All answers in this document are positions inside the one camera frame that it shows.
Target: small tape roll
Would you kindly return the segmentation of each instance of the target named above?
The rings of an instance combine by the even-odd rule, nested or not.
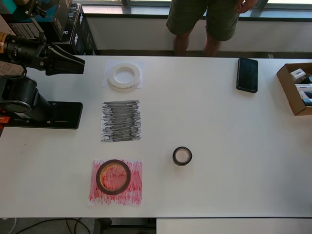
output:
[[[116,80],[116,73],[120,71],[131,71],[134,74],[134,78],[128,83],[120,83]],[[140,78],[141,72],[137,66],[132,63],[121,63],[111,69],[108,80],[115,88],[125,90],[136,87],[140,82]]]
[[[115,190],[110,190],[110,189],[107,189],[104,184],[103,184],[103,181],[102,181],[102,174],[104,173],[104,171],[106,169],[108,169],[110,166],[115,166],[115,165],[118,165],[118,166],[121,166],[123,167],[123,169],[125,170],[126,172],[126,181],[125,183],[119,188],[119,189],[115,189]],[[98,169],[97,171],[97,177],[96,177],[96,182],[97,182],[97,186],[98,188],[105,194],[108,194],[108,195],[117,195],[117,194],[120,194],[122,193],[123,191],[125,191],[127,189],[127,187],[129,186],[129,183],[130,183],[130,179],[131,179],[131,173],[130,173],[130,169],[129,167],[127,166],[126,163],[124,163],[123,161],[120,161],[120,160],[117,160],[117,159],[113,159],[113,160],[109,160],[107,162],[104,162],[100,168]]]
[[[175,149],[172,159],[176,165],[185,166],[192,160],[192,157],[192,152],[188,148],[181,146]]]

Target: black tape roll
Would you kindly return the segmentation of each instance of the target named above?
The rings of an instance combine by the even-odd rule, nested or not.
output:
[[[179,152],[179,151],[186,151],[186,153],[189,155],[189,158],[188,158],[185,162],[180,162],[180,161],[176,158],[176,154],[177,154],[177,152]],[[181,146],[181,147],[178,147],[178,148],[175,149],[174,154],[173,154],[173,156],[172,156],[172,159],[173,159],[173,161],[174,161],[174,163],[175,163],[176,165],[178,165],[178,166],[185,166],[186,164],[188,164],[188,163],[192,160],[192,157],[193,157],[193,156],[192,156],[192,152],[191,152],[188,148]]]
[[[123,167],[123,169],[125,169],[125,172],[126,172],[126,175],[127,175],[127,178],[126,178],[126,181],[125,183],[121,186],[121,188],[119,189],[116,189],[116,190],[109,190],[107,188],[104,187],[103,183],[102,183],[102,180],[101,180],[101,175],[102,173],[110,166],[113,166],[113,165],[119,165],[121,167]],[[104,162],[98,169],[97,171],[97,177],[96,177],[96,181],[97,181],[97,186],[98,188],[105,194],[108,194],[108,195],[117,195],[117,194],[120,194],[122,193],[123,191],[125,191],[127,189],[127,187],[129,186],[130,184],[130,179],[131,179],[131,174],[130,174],[130,169],[129,167],[127,166],[127,164],[125,164],[124,162],[120,161],[120,160],[117,160],[117,159],[113,159],[113,160],[109,160],[107,162]]]

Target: hand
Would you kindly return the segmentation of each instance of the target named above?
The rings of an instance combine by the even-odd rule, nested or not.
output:
[[[237,13],[245,13],[257,4],[258,0],[238,0],[235,6]]]

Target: black phone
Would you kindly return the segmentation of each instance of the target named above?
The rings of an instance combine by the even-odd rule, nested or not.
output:
[[[239,58],[236,89],[256,93],[258,91],[258,61]]]

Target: green shorts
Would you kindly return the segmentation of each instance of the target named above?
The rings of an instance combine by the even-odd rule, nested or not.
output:
[[[207,32],[219,41],[229,40],[239,16],[235,10],[237,3],[238,0],[172,0],[167,27],[175,35],[187,33],[207,10]]]

